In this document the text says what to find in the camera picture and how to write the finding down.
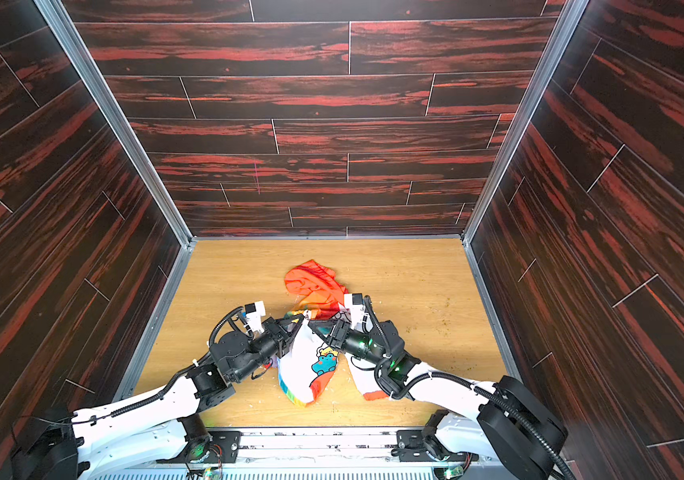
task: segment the orange fabric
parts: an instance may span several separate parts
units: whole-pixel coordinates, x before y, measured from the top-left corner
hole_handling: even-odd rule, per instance
[[[339,312],[339,304],[344,305],[347,288],[337,283],[336,272],[310,260],[292,268],[284,282],[286,290],[296,295],[304,295],[294,310],[317,310],[314,320],[327,320]]]

